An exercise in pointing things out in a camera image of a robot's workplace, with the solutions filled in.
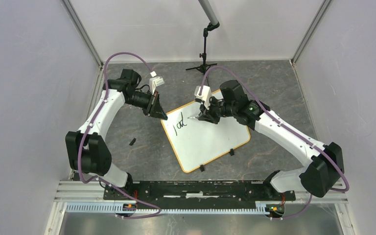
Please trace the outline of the yellow framed whiteboard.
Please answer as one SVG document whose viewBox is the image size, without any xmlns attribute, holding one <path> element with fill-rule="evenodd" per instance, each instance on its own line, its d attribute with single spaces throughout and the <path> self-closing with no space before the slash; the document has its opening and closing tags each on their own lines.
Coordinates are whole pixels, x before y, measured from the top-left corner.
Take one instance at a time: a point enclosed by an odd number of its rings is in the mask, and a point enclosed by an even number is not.
<svg viewBox="0 0 376 235">
<path fill-rule="evenodd" d="M 222 117 L 218 124 L 194 119 L 200 103 L 192 101 L 168 112 L 162 127 L 183 172 L 190 173 L 200 166 L 223 156 L 251 139 L 247 126 L 233 117 Z"/>
</svg>

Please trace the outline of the black marker cap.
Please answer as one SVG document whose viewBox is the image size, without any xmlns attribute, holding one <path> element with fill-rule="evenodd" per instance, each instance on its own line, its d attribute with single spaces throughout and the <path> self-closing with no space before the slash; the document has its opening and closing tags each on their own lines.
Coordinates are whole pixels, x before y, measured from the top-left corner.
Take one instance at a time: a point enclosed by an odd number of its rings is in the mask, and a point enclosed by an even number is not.
<svg viewBox="0 0 376 235">
<path fill-rule="evenodd" d="M 130 141 L 129 145 L 130 145 L 130 146 L 134 145 L 134 143 L 136 142 L 136 140 L 137 140 L 136 138 L 133 138 L 133 139 Z"/>
</svg>

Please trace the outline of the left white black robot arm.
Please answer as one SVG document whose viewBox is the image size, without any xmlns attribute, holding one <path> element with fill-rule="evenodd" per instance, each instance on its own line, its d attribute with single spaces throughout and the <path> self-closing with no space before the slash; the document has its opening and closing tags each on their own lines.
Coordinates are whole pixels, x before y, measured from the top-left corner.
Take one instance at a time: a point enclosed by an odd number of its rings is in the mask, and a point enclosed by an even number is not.
<svg viewBox="0 0 376 235">
<path fill-rule="evenodd" d="M 69 131 L 65 137 L 71 169 L 91 177 L 101 177 L 109 185 L 115 185 L 116 194 L 125 200 L 134 194 L 131 175 L 113 164 L 105 138 L 124 104 L 141 108 L 147 117 L 167 119 L 156 90 L 164 84 L 164 79 L 155 72 L 151 76 L 149 90 L 143 92 L 139 87 L 141 76 L 134 70 L 123 69 L 120 78 L 107 81 L 108 86 L 103 88 L 99 102 L 85 123 L 77 131 Z"/>
</svg>

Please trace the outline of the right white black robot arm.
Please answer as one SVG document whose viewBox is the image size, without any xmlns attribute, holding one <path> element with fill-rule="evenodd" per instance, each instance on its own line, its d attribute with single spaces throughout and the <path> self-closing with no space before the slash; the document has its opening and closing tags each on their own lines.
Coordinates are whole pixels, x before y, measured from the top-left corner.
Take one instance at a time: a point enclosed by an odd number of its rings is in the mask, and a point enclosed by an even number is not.
<svg viewBox="0 0 376 235">
<path fill-rule="evenodd" d="M 243 86 L 237 80 L 229 80 L 220 85 L 222 98 L 216 98 L 208 86 L 197 86 L 195 100 L 200 103 L 199 121 L 218 124 L 222 118 L 234 118 L 270 138 L 302 165 L 289 171 L 277 170 L 265 180 L 263 194 L 275 200 L 287 191 L 305 190 L 315 197 L 322 198 L 344 174 L 341 147 L 331 142 L 325 144 L 305 135 L 281 119 L 269 106 L 259 100 L 249 99 Z"/>
</svg>

